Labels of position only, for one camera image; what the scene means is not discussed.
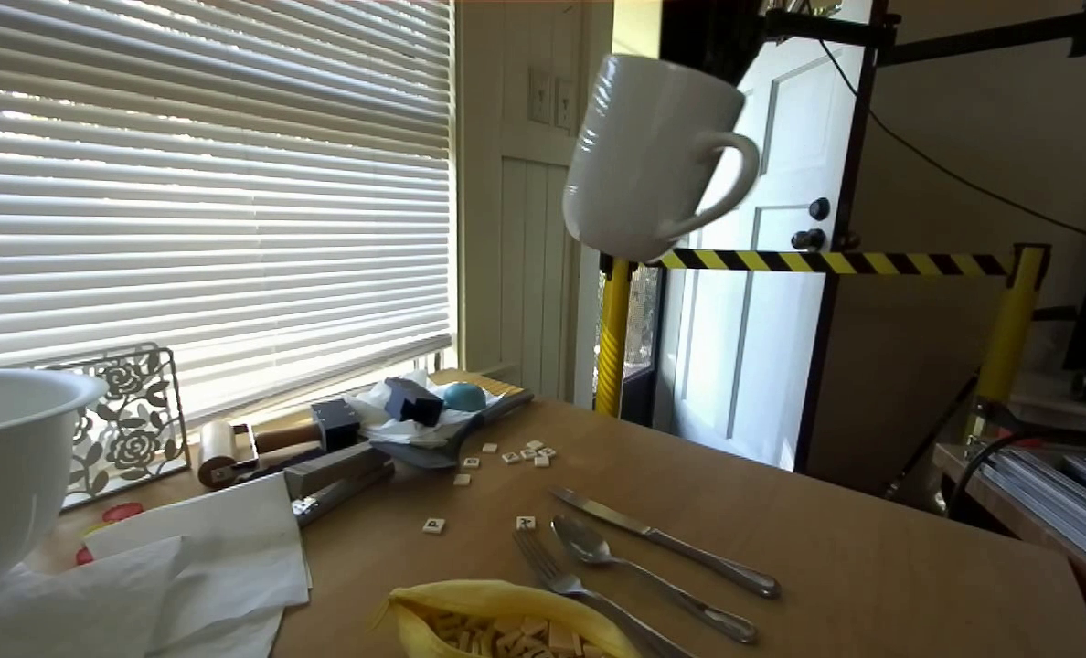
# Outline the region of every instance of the window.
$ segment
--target window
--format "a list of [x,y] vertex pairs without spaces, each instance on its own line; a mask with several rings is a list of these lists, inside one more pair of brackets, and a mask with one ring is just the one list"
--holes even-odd
[[185,417],[449,345],[449,4],[0,0],[0,366]]

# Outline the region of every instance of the white bowl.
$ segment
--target white bowl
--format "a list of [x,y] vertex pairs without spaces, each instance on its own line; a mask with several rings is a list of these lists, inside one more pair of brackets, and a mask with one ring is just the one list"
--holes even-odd
[[99,395],[92,378],[0,370],[0,575],[54,522],[77,409]]

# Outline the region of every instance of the yellow and black tape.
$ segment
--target yellow and black tape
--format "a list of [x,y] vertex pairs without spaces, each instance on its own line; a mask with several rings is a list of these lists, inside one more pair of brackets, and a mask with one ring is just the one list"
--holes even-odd
[[1007,267],[986,253],[733,253],[674,249],[652,267],[667,270],[807,270],[839,278],[1002,278]]

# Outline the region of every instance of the mug handle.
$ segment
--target mug handle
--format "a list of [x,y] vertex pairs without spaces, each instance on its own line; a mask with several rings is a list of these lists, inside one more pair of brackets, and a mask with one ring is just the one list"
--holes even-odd
[[760,150],[758,150],[755,139],[746,139],[746,137],[738,137],[738,131],[716,131],[714,139],[716,139],[716,148],[733,148],[733,150],[738,150],[738,176],[736,176],[733,189],[729,189],[716,205],[695,212],[695,216],[683,218],[683,223],[662,223],[662,238],[667,238],[667,243],[674,243],[674,238],[681,238],[681,233],[692,233],[692,229],[697,229],[697,228],[719,218],[725,212],[733,212],[733,207],[755,189],[755,184],[758,184],[758,176],[760,176]]

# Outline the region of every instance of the fork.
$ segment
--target fork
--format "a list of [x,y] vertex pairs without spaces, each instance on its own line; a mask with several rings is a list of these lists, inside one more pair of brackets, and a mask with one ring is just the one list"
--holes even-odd
[[557,525],[557,536],[569,549],[569,556],[584,568],[625,568],[625,571],[638,571],[642,575],[647,583],[655,583],[667,597],[674,597],[681,607],[689,607],[692,616],[697,616],[701,621],[708,621],[716,633],[733,635],[736,644],[758,644],[758,624],[746,621],[746,618],[736,618],[736,616],[725,616],[701,600],[695,600],[689,590],[667,583],[662,575],[641,568],[641,562],[628,562],[621,560],[610,541],[602,535],[597,535],[594,525],[584,522],[574,522],[568,517],[557,517],[551,521]]
[[538,536],[538,530],[517,530],[517,549],[519,556],[532,562],[533,577],[543,583],[543,590],[569,597],[579,602],[589,602],[602,616],[610,616],[616,621],[621,621],[633,635],[641,635],[660,658],[689,658],[689,652],[662,635],[655,624],[647,624],[642,618],[638,618],[633,610],[619,607],[616,600],[594,593],[580,585],[580,577],[574,571],[568,571]]

